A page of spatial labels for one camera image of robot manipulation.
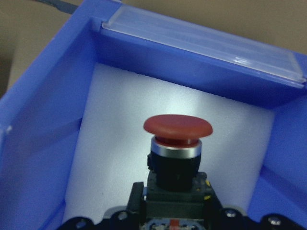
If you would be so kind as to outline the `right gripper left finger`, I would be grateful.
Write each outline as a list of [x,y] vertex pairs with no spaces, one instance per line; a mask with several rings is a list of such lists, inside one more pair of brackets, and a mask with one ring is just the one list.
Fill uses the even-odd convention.
[[140,216],[144,214],[143,190],[144,190],[143,182],[133,183],[126,207],[126,210],[128,212]]

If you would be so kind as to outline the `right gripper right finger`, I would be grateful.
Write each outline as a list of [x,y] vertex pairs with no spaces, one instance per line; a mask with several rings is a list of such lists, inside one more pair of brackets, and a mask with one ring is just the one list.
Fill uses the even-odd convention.
[[210,185],[206,185],[205,187],[204,204],[205,213],[219,213],[223,208],[214,189]]

